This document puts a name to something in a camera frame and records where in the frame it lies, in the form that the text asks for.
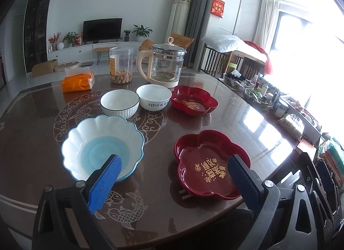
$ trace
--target electric kettle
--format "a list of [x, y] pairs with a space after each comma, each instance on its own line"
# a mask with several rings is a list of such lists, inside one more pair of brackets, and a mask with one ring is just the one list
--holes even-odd
[[[152, 50], [140, 51], [136, 58], [137, 69], [141, 76], [151, 84], [173, 88], [178, 85], [186, 50], [172, 44], [173, 37], [167, 43], [154, 44]], [[147, 75], [142, 70], [143, 58], [148, 58]]]

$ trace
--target red plate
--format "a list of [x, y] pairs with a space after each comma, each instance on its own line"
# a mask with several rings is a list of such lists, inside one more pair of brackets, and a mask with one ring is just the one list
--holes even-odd
[[233, 154], [238, 154], [248, 167], [251, 166], [245, 150], [217, 130], [183, 135], [174, 144], [180, 183], [195, 196], [238, 198], [240, 193], [227, 168], [227, 160]]
[[218, 106], [207, 91], [183, 85], [174, 87], [170, 101], [175, 108], [195, 117], [211, 113]]

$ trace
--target blue and white scalloped bowl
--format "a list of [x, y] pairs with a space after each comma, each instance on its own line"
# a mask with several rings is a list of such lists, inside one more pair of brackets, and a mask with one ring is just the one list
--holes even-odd
[[63, 142], [63, 165], [77, 180], [87, 180], [111, 154], [122, 160], [116, 182], [129, 177], [143, 158], [144, 137], [136, 125], [121, 116], [87, 118], [71, 129]]

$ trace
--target plastic bag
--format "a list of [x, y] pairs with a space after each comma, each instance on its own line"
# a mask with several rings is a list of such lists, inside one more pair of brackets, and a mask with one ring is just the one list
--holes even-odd
[[90, 71], [88, 67], [78, 69], [65, 69], [66, 78], [62, 81], [62, 92], [78, 92], [91, 90], [95, 79], [93, 71]]
[[296, 114], [289, 114], [285, 118], [279, 119], [278, 123], [284, 128], [293, 138], [301, 141], [304, 124], [299, 116]]

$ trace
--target red cloth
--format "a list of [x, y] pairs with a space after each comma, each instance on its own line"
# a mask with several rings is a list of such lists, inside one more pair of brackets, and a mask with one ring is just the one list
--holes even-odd
[[253, 43], [252, 41], [244, 40], [244, 42], [247, 45], [250, 45], [251, 47], [257, 49], [260, 53], [266, 55], [266, 62], [265, 62], [265, 66], [264, 66], [264, 74], [272, 74], [272, 71], [273, 71], [272, 70], [272, 63], [271, 63], [269, 54], [266, 53], [262, 47], [258, 46], [256, 43]]

